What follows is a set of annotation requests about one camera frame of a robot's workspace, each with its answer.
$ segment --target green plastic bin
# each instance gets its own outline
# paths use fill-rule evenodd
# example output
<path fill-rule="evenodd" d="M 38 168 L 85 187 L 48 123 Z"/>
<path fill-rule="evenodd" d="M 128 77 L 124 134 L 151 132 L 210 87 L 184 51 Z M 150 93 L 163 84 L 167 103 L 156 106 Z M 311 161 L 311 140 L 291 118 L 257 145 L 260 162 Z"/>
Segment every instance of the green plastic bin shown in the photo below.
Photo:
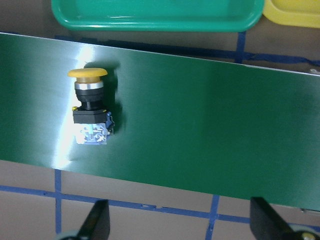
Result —
<path fill-rule="evenodd" d="M 264 0 L 52 0 L 71 30 L 241 32 L 261 17 Z"/>

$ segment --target yellow mushroom button cap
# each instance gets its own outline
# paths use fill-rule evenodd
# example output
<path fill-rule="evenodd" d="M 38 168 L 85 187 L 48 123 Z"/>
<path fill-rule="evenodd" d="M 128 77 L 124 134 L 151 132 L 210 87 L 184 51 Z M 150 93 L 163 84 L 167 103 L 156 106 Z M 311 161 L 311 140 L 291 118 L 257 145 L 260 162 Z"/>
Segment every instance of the yellow mushroom button cap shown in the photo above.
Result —
<path fill-rule="evenodd" d="M 80 68 L 68 72 L 68 76 L 73 78 L 94 78 L 107 74 L 107 71 L 103 68 Z"/>

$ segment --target metal screw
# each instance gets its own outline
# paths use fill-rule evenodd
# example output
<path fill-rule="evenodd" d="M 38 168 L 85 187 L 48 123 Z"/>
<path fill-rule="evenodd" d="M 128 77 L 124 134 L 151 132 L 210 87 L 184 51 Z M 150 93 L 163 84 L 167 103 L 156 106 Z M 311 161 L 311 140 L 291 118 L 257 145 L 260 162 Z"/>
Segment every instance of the metal screw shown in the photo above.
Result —
<path fill-rule="evenodd" d="M 310 232 L 304 232 L 301 236 L 303 240 L 316 240 L 316 237 Z"/>

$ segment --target silver metal ring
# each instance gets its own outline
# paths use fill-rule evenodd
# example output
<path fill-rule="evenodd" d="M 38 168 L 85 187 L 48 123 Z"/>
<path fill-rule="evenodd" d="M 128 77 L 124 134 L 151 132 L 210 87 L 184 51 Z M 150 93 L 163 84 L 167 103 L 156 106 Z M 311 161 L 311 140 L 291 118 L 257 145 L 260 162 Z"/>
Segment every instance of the silver metal ring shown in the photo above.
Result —
<path fill-rule="evenodd" d="M 90 90 L 90 89 L 100 89 L 103 88 L 104 82 L 103 81 L 98 81 L 95 83 L 74 83 L 74 89 L 79 89 L 79 90 Z"/>

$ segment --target yellow tray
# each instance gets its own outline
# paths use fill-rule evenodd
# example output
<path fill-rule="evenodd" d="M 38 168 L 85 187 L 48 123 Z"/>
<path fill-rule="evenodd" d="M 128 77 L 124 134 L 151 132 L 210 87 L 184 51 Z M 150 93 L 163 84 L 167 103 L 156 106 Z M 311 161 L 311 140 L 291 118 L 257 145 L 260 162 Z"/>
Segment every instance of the yellow tray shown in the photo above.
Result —
<path fill-rule="evenodd" d="M 320 28 L 320 0 L 265 0 L 263 15 L 277 24 Z"/>

